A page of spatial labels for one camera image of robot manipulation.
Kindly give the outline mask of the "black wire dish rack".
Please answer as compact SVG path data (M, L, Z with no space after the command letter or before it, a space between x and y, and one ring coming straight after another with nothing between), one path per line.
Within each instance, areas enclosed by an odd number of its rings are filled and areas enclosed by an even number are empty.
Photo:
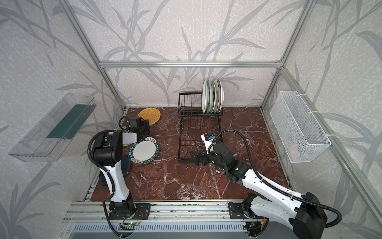
M192 154L206 149L202 135L218 135L221 129L221 118L224 110L218 113L203 112L202 92L180 92L178 97L178 115L180 134L178 146L179 163L194 163Z

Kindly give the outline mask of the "light green flower plate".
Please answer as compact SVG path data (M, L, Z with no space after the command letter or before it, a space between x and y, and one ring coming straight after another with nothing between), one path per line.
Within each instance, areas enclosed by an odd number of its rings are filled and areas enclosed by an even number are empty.
M209 93L209 110L208 113L212 114L214 109L214 95L215 95L215 88L214 83L210 82L210 93Z

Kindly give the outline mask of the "white plate cloud emblem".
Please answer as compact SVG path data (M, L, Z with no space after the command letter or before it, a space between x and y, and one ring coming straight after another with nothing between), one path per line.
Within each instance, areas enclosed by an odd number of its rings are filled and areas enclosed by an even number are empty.
M208 93L208 84L207 84L206 80L204 80L203 91L202 91L202 111L203 111L203 114L206 112L206 109L207 109L207 99L208 99L207 93Z

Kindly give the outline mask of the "sunburst plate teal rim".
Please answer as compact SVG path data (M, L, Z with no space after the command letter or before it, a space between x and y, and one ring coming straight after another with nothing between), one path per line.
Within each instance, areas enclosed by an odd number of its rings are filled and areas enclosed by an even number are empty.
M221 83L219 80L216 80L216 85L217 85L217 110L216 112L220 112L220 105L221 105Z

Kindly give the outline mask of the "cream plate with plum blossoms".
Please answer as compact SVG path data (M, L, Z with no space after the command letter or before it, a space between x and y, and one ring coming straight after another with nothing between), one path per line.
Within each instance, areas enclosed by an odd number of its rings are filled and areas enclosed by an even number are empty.
M223 108L223 102L224 102L224 89L223 89L223 85L222 85L220 80L218 80L218 84L220 86L220 106L219 106L219 112L221 112L221 110Z

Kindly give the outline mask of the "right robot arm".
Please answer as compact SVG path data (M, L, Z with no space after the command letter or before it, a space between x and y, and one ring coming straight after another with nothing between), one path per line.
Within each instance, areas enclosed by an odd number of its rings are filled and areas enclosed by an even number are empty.
M229 147L210 133L201 136L205 150L192 152L196 165L214 164L223 170L224 177L247 189L260 193L249 195L242 203L248 219L263 217L290 228L300 239L320 239L326 228L338 225L342 214L335 208L320 204L307 192L301 194L287 189L259 173L253 162L246 164L235 159Z

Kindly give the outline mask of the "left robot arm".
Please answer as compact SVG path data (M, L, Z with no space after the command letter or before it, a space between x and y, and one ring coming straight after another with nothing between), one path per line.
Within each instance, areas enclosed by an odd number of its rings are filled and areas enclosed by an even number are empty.
M135 212L136 207L125 184L121 168L123 134L132 133L134 135L133 142L137 142L149 135L150 122L141 117L128 118L123 116L118 124L121 125L124 119L128 121L125 130L107 129L96 133L88 144L87 155L89 160L100 169L105 177L110 191L108 198L110 201L109 210L113 213L132 214Z

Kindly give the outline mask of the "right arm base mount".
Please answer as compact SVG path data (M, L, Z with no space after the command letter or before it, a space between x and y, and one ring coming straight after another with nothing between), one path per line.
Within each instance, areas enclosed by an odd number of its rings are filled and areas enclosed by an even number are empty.
M249 193L248 196L240 203L229 202L230 219L258 219L259 217L252 211L252 201L257 198L256 193Z

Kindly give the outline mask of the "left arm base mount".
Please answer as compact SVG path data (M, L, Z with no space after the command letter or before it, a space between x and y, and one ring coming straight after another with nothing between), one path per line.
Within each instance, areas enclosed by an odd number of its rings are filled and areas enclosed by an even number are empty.
M137 203L134 204L135 209L128 210L111 210L108 213L110 220L148 220L151 204L150 203Z

